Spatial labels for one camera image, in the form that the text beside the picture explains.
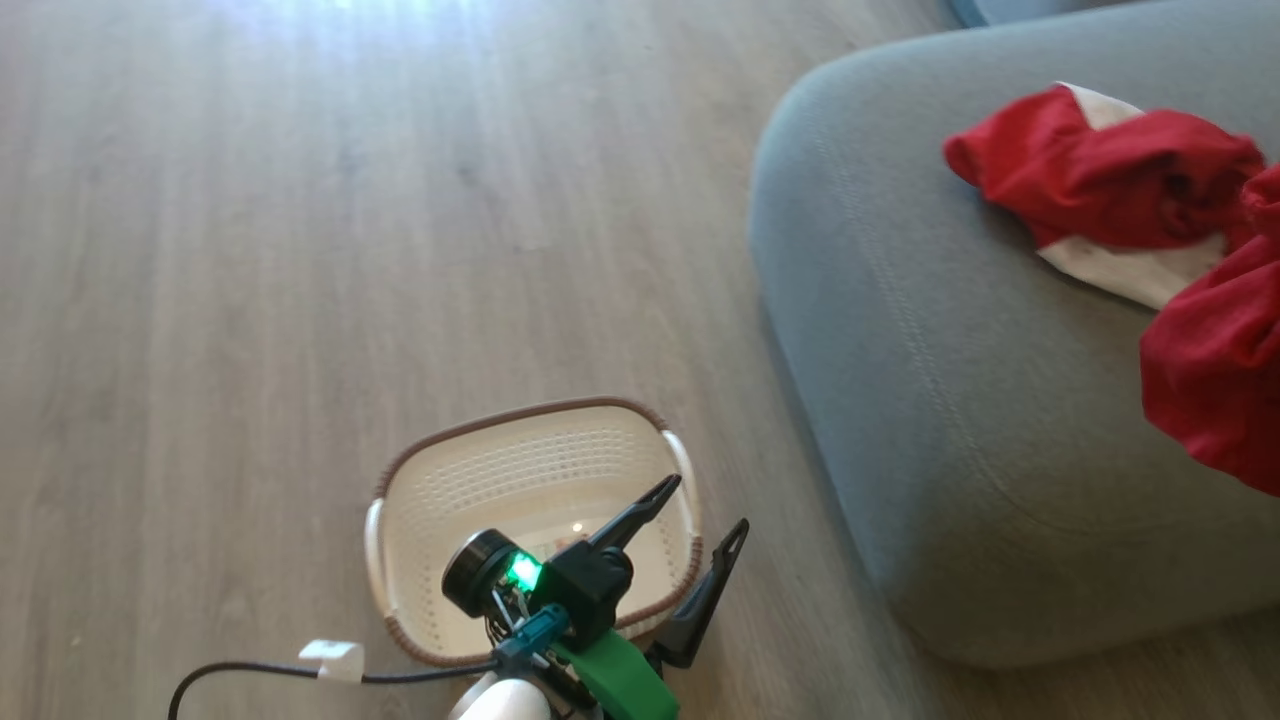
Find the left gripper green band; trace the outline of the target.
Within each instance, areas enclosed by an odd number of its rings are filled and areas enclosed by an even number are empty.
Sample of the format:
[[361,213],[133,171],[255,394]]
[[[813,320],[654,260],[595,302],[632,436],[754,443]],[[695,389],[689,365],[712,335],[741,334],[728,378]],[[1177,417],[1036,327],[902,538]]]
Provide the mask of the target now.
[[677,719],[680,703],[662,670],[690,669],[750,532],[740,519],[710,555],[707,574],[645,651],[616,629],[634,580],[625,548],[682,483],[667,475],[609,520],[538,561],[509,539],[488,559],[489,665],[502,679],[530,679],[584,719]]

